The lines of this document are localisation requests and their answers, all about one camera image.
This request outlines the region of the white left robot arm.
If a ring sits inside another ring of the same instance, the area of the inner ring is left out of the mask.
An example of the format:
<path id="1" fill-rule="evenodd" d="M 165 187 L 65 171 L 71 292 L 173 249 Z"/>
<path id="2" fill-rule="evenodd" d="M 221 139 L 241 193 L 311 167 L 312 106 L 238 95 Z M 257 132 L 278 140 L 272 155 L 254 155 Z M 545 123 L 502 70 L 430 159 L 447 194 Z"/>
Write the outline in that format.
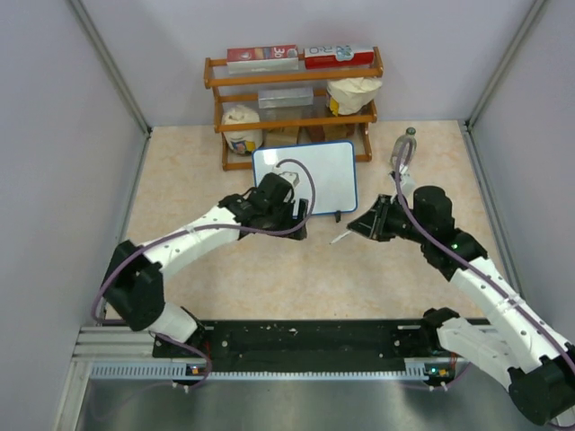
<path id="1" fill-rule="evenodd" d="M 172 339 L 185 356 L 203 348 L 203 324 L 164 298 L 165 282 L 209 252 L 266 233 L 298 241 L 306 237 L 308 202 L 295 198 L 295 172 L 271 172 L 258 186 L 221 199 L 205 215 L 151 242 L 122 242 L 113 252 L 102 298 L 133 331 Z"/>

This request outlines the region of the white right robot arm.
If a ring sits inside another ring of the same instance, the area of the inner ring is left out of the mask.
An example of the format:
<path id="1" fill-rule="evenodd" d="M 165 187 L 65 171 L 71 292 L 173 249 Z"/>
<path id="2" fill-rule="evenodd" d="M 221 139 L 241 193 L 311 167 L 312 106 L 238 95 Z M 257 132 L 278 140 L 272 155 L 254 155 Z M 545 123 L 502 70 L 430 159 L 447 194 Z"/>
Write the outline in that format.
<path id="1" fill-rule="evenodd" d="M 497 270 L 488 252 L 456 227 L 453 203 L 437 186 L 404 197 L 381 195 L 347 228 L 369 240 L 401 238 L 419 244 L 425 260 L 465 293 L 497 331 L 490 336 L 458 313 L 429 310 L 419 342 L 428 354 L 455 353 L 497 381 L 530 422 L 555 424 L 574 408 L 574 345 L 545 324 Z"/>

